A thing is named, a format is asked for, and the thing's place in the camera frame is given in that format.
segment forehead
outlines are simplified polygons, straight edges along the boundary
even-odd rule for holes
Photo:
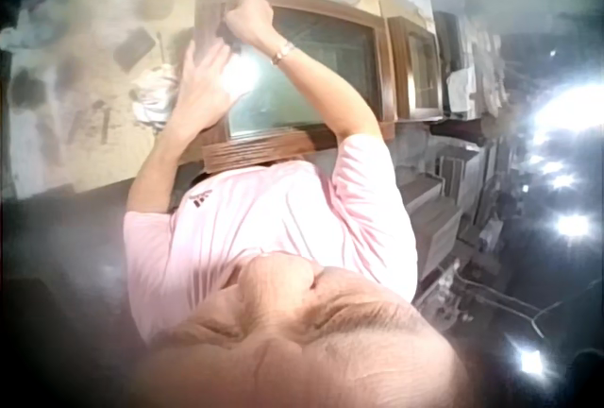
[[[197,391],[220,401],[233,396],[235,388],[243,399],[278,394],[295,398],[312,393],[310,388],[323,387],[329,395],[334,387],[350,392],[360,384],[376,397],[415,398],[444,388],[454,359],[438,334],[405,331],[332,334],[305,347],[260,338],[230,350],[200,345],[160,354],[154,370],[147,372],[145,390],[164,392],[165,397]]]

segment pink t-shirt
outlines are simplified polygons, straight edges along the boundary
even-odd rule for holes
[[[331,179],[306,161],[209,178],[173,214],[128,212],[128,289],[144,340],[185,320],[235,264],[283,251],[362,274],[411,301],[417,252],[386,144],[354,135]]]

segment table surface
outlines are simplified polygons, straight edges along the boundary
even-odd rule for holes
[[[136,176],[155,135],[134,117],[132,81],[161,64],[158,33],[166,59],[179,63],[183,44],[176,42],[193,27],[194,0],[174,0],[172,12],[161,21],[139,20],[137,4],[137,0],[70,0],[70,29],[64,37],[50,46],[13,54],[12,76],[27,68],[51,86],[46,102],[37,109],[9,110],[11,172],[19,198],[63,184],[83,192]],[[379,0],[361,0],[357,7],[380,14]],[[24,19],[22,13],[18,28]],[[154,37],[156,46],[126,74],[113,60],[113,50],[139,26]],[[54,68],[67,57],[78,62],[77,82],[58,98],[52,88]],[[41,127],[54,130],[55,137],[52,132],[50,137],[40,133]],[[58,158],[48,156],[45,149],[51,147]]]

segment wire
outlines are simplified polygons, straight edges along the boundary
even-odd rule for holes
[[[602,278],[599,278],[599,279],[596,279],[596,280],[592,280],[592,281],[591,281],[591,282],[589,282],[589,283],[587,284],[587,286],[586,286],[586,287],[585,287],[583,290],[581,290],[580,292],[575,293],[575,294],[574,294],[573,296],[571,296],[571,297],[567,297],[567,298],[565,298],[565,299],[563,299],[563,300],[560,300],[560,301],[558,301],[558,302],[554,302],[552,305],[550,305],[550,306],[548,306],[548,307],[546,307],[546,308],[542,309],[542,310],[541,310],[539,313],[537,313],[537,315],[536,315],[536,316],[534,316],[534,317],[533,317],[533,318],[530,320],[530,326],[532,326],[532,328],[535,330],[535,332],[537,332],[537,334],[539,334],[539,336],[540,336],[542,339],[545,339],[544,334],[541,332],[541,330],[540,330],[540,329],[539,329],[539,327],[537,326],[537,319],[538,319],[538,318],[539,318],[541,315],[546,314],[546,313],[548,313],[549,311],[552,311],[552,310],[556,309],[557,307],[560,307],[560,306],[561,306],[561,305],[563,305],[565,302],[569,302],[569,301],[572,301],[572,300],[573,300],[573,299],[575,299],[575,298],[580,297],[580,296],[581,296],[581,295],[583,295],[585,292],[587,292],[587,291],[591,290],[592,288],[594,288],[594,287],[595,287],[595,286],[596,286],[598,283],[600,283],[600,282],[602,282]]]
[[[498,307],[499,309],[502,309],[502,310],[504,310],[504,311],[507,311],[507,312],[509,312],[510,314],[518,315],[518,316],[520,316],[521,318],[524,318],[524,319],[525,319],[525,320],[527,320],[527,321],[532,321],[532,318],[531,318],[530,316],[528,316],[528,315],[526,315],[526,314],[523,314],[523,313],[521,313],[521,312],[518,312],[518,311],[516,311],[516,310],[512,309],[511,307],[504,306],[503,304],[499,304],[498,302],[495,302],[495,301],[491,301],[490,299],[488,299],[488,298],[486,298],[486,297],[482,297],[481,295],[476,295],[476,294],[474,294],[474,296],[475,296],[475,297],[476,297],[478,300],[480,300],[481,302],[484,302],[484,303],[486,303],[486,304],[491,304],[492,306]]]
[[[523,314],[523,313],[521,313],[521,312],[518,312],[518,311],[516,311],[516,310],[512,309],[511,307],[504,306],[503,304],[499,304],[499,303],[498,303],[498,302],[496,302],[496,301],[492,301],[492,300],[490,300],[490,299],[488,299],[488,298],[486,298],[486,297],[482,297],[481,295],[478,295],[478,294],[474,294],[474,293],[473,293],[473,295],[474,295],[474,296],[475,296],[475,297],[476,297],[478,300],[480,300],[481,302],[484,302],[484,303],[486,303],[486,304],[490,304],[490,305],[492,305],[492,306],[494,306],[494,307],[498,307],[499,309],[502,309],[502,310],[504,310],[504,311],[506,311],[506,312],[509,312],[510,314],[514,314],[514,315],[517,315],[517,316],[519,316],[519,317],[521,317],[521,318],[524,318],[525,320],[527,320],[527,321],[530,323],[530,326],[531,326],[531,327],[534,329],[534,331],[535,331],[535,332],[536,332],[536,333],[539,335],[539,337],[541,337],[542,339],[545,339],[545,335],[542,333],[542,331],[541,331],[541,330],[539,329],[539,327],[537,326],[537,320],[539,319],[539,317],[540,317],[540,316],[542,316],[542,315],[544,315],[544,314],[546,314],[546,313],[548,313],[548,312],[550,312],[550,311],[552,311],[552,310],[554,310],[554,309],[556,309],[556,308],[558,308],[558,307],[562,306],[562,305],[563,305],[564,303],[566,303],[566,302],[570,302],[570,301],[572,301],[573,299],[580,297],[580,296],[581,296],[581,295],[583,295],[585,292],[587,292],[587,291],[591,290],[592,288],[594,288],[594,287],[595,287],[595,286],[596,286],[598,283],[602,282],[602,279],[603,279],[603,278],[599,278],[599,279],[596,279],[596,280],[592,280],[592,281],[591,281],[591,282],[589,282],[589,283],[587,284],[587,286],[586,286],[586,287],[585,287],[583,290],[581,290],[580,292],[575,293],[574,295],[572,295],[572,296],[570,296],[570,297],[567,297],[567,298],[565,298],[565,299],[562,299],[562,300],[560,300],[560,301],[554,302],[553,304],[551,304],[551,305],[549,305],[549,306],[545,307],[544,309],[539,310],[539,308],[537,308],[537,307],[535,307],[535,306],[533,306],[533,305],[531,305],[531,304],[528,304],[528,303],[526,303],[526,302],[524,302],[524,301],[521,301],[520,299],[516,299],[515,297],[509,297],[509,296],[504,295],[504,294],[502,294],[502,293],[500,293],[500,292],[497,292],[495,289],[493,289],[493,288],[491,288],[491,287],[489,287],[489,286],[487,286],[487,285],[484,285],[484,284],[482,284],[482,283],[478,283],[478,282],[474,282],[474,281],[472,281],[472,280],[465,279],[465,278],[463,278],[463,277],[462,277],[462,276],[459,274],[459,272],[458,272],[458,270],[457,270],[457,269],[454,269],[454,271],[453,271],[453,272],[454,272],[455,276],[456,276],[457,278],[459,278],[459,279],[460,279],[460,281],[462,281],[462,282],[464,282],[464,283],[467,283],[468,285],[474,285],[474,286],[476,286],[476,287],[478,287],[478,288],[484,288],[484,289],[488,290],[489,292],[495,293],[495,294],[497,294],[498,296],[501,296],[501,297],[503,297],[503,298],[505,298],[505,299],[509,299],[509,300],[512,300],[512,301],[518,302],[519,304],[522,304],[522,305],[524,305],[524,306],[527,306],[527,307],[530,307],[530,308],[532,308],[532,309],[535,309],[535,310],[539,311],[539,312],[537,312],[537,314],[535,314],[535,316],[531,317],[531,316],[528,316],[528,315]]]
[[[520,304],[522,306],[525,306],[525,307],[528,307],[528,308],[530,308],[530,309],[532,309],[532,310],[534,310],[536,312],[540,312],[540,310],[541,310],[538,307],[533,306],[532,304],[528,304],[527,302],[522,301],[522,300],[520,300],[520,299],[518,299],[516,297],[509,297],[508,295],[504,295],[503,293],[496,291],[494,288],[491,288],[488,285],[485,285],[485,284],[479,283],[479,282],[474,282],[473,280],[468,280],[468,279],[462,277],[461,274],[459,273],[459,271],[457,269],[455,269],[454,272],[455,272],[455,276],[460,281],[462,281],[463,283],[467,283],[468,285],[473,285],[475,287],[483,288],[483,289],[485,289],[485,290],[487,290],[487,291],[489,291],[489,292],[491,292],[491,293],[493,293],[493,294],[495,294],[495,295],[497,295],[499,297],[502,297],[504,299],[508,299],[510,301],[517,302],[518,304]]]

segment man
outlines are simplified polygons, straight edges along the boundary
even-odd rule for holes
[[[132,185],[132,313],[156,353],[141,406],[467,406],[452,348],[410,305],[417,254],[378,121],[342,78],[280,36],[265,0],[226,24],[278,67],[335,133],[331,179],[304,161],[209,178],[167,214],[180,154],[234,98],[223,42],[194,66]]]

